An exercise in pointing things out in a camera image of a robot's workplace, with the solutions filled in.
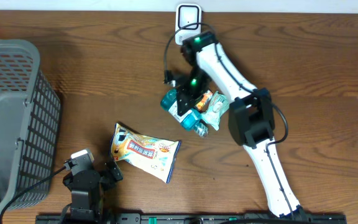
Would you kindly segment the orange tissue pack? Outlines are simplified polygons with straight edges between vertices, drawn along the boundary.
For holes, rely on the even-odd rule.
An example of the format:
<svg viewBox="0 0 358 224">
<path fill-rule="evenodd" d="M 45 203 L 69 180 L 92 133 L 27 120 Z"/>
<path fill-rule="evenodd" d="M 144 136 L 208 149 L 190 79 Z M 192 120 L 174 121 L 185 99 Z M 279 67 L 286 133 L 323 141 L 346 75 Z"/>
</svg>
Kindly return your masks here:
<svg viewBox="0 0 358 224">
<path fill-rule="evenodd" d="M 213 92 L 211 90 L 207 90 L 201 100 L 195 105 L 195 108 L 198 110 L 198 111 L 202 111 L 203 108 L 210 102 L 210 100 L 212 99 L 213 97 Z"/>
</svg>

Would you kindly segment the teal mouthwash bottle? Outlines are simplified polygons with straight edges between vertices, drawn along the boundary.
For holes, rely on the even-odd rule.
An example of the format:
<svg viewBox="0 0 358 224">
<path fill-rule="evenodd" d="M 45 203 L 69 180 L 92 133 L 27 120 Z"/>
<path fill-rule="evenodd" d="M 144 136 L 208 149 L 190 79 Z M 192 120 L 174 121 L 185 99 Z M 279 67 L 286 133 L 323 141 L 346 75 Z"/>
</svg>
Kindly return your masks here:
<svg viewBox="0 0 358 224">
<path fill-rule="evenodd" d="M 176 89 L 169 90 L 160 102 L 160 106 L 171 114 L 187 131 L 194 131 L 201 138 L 208 135 L 208 128 L 201 121 L 201 113 L 192 108 L 188 110 L 184 115 L 178 114 L 178 103 L 177 103 L 177 91 Z"/>
</svg>

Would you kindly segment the green wet wipes pack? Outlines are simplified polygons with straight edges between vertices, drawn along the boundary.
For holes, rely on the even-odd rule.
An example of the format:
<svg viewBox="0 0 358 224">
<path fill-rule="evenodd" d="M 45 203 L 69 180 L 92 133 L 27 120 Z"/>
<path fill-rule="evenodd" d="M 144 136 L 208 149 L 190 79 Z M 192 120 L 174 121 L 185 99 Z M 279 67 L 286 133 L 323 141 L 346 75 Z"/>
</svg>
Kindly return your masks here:
<svg viewBox="0 0 358 224">
<path fill-rule="evenodd" d="M 221 116 L 229 109 L 229 102 L 225 95 L 216 91 L 209 102 L 208 109 L 201 114 L 202 120 L 211 125 L 216 131 L 219 130 Z"/>
</svg>

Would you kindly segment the red white snack package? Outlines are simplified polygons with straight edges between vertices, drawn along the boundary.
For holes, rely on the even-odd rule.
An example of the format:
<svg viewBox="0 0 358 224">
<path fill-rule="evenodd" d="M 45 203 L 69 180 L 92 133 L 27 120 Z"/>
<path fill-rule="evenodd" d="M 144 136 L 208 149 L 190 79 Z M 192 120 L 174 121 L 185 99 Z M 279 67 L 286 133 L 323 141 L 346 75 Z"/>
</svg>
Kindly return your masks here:
<svg viewBox="0 0 358 224">
<path fill-rule="evenodd" d="M 116 123 L 110 142 L 110 155 L 115 161 L 126 161 L 168 184 L 180 147 L 181 141 L 135 133 Z"/>
</svg>

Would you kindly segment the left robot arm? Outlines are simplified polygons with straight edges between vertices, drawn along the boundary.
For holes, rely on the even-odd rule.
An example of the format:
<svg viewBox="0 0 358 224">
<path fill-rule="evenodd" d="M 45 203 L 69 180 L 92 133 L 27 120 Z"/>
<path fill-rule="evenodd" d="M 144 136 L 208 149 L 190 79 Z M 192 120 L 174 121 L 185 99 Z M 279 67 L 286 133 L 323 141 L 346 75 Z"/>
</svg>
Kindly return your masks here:
<svg viewBox="0 0 358 224">
<path fill-rule="evenodd" d="M 114 160 L 97 171 L 90 159 L 69 159 L 65 167 L 70 171 L 63 184 L 71 192 L 71 203 L 60 215 L 60 223 L 107 223 L 110 215 L 104 209 L 104 193 L 123 179 Z"/>
</svg>

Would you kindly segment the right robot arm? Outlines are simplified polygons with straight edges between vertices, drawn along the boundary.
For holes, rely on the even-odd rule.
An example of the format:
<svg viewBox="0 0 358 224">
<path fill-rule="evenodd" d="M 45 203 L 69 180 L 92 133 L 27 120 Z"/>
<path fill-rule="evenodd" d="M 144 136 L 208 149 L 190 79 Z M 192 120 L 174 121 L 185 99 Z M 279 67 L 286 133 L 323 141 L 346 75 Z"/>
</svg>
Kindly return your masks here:
<svg viewBox="0 0 358 224">
<path fill-rule="evenodd" d="M 181 53 L 193 67 L 191 76 L 177 88 L 177 113 L 183 116 L 201 99 L 209 82 L 215 82 L 229 103 L 229 131 L 236 144 L 252 159 L 276 217 L 295 218 L 301 205 L 292 192 L 277 155 L 274 113 L 283 113 L 270 92 L 251 84 L 226 56 L 211 31 L 183 40 Z"/>
</svg>

